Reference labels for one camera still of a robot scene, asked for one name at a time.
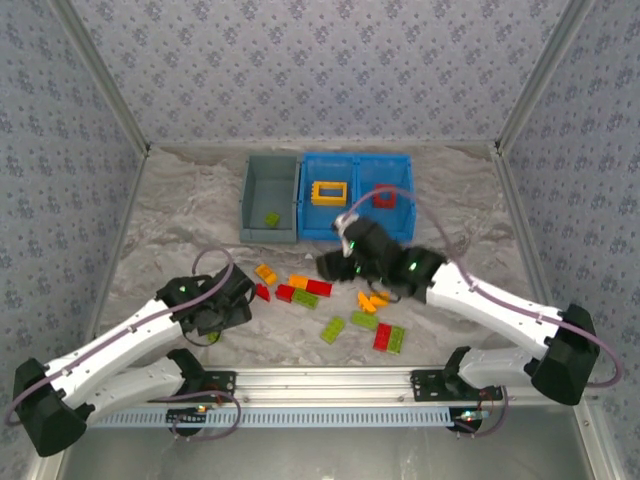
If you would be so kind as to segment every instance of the plastic bin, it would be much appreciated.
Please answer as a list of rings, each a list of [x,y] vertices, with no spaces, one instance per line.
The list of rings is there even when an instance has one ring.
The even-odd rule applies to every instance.
[[[298,238],[300,240],[338,241],[331,230],[336,217],[353,205],[356,188],[356,156],[352,153],[310,152],[300,167],[298,192]],[[311,203],[313,182],[346,182],[347,204],[344,207],[315,206]]]
[[[240,241],[296,243],[296,206],[301,156],[291,153],[254,153],[247,160],[240,197]],[[271,212],[280,215],[275,228],[265,222]]]
[[[394,185],[414,192],[411,158],[408,155],[359,154],[357,178],[356,199],[374,190],[378,184]],[[416,225],[416,205],[413,200],[396,195],[395,208],[386,209],[375,208],[373,198],[370,198],[358,207],[358,213],[378,222],[398,242],[409,243],[413,240]]]

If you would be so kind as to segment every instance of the red lego brick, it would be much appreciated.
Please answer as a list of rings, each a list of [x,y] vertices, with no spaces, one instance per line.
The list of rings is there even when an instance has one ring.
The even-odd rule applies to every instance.
[[[375,190],[384,187],[393,187],[393,185],[377,184]],[[382,195],[390,195],[390,197],[382,198]],[[373,206],[375,208],[396,208],[396,192],[376,193],[373,196]]]
[[[331,296],[331,285],[327,282],[320,282],[318,280],[309,280],[307,282],[307,287],[305,290],[309,293],[313,293],[314,295],[322,295],[323,297]]]
[[[386,352],[389,346],[389,338],[391,337],[391,325],[387,323],[379,323],[376,339],[373,341],[374,350]]]
[[[271,294],[269,293],[269,289],[261,283],[258,283],[256,285],[256,295],[258,295],[263,300],[266,300],[267,302],[271,301]]]
[[[291,298],[295,291],[296,289],[290,285],[280,284],[276,289],[276,298],[283,302],[291,303]]]

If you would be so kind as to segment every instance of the blue bin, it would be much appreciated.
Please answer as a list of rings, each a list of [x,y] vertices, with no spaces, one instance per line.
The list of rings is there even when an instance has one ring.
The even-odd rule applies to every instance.
[[[298,190],[298,239],[338,241],[331,224],[347,211],[355,198],[357,159],[352,153],[306,153],[300,167]],[[316,207],[311,203],[313,182],[346,182],[345,207]]]
[[[408,155],[359,154],[357,199],[375,189],[377,184],[394,185],[414,193],[411,158]],[[374,208],[373,197],[358,207],[360,215],[378,222],[389,236],[401,243],[410,243],[416,226],[416,205],[413,200],[396,195],[393,209]]]

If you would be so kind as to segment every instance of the gray bin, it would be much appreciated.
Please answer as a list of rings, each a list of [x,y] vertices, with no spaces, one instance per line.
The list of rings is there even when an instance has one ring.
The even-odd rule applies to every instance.
[[[249,155],[240,197],[240,241],[296,243],[296,206],[302,156],[292,153]],[[280,215],[275,228],[265,223],[270,212]]]

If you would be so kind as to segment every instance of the patterned wallpaper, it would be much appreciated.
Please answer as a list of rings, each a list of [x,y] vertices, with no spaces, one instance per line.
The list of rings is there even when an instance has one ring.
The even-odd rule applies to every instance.
[[[567,0],[73,0],[150,142],[495,139]]]
[[[625,362],[605,408],[640,478],[640,3],[599,0],[509,154],[553,295]]]
[[[0,1],[0,410],[13,370],[77,348],[137,167],[46,0]],[[0,427],[0,479],[31,452]]]

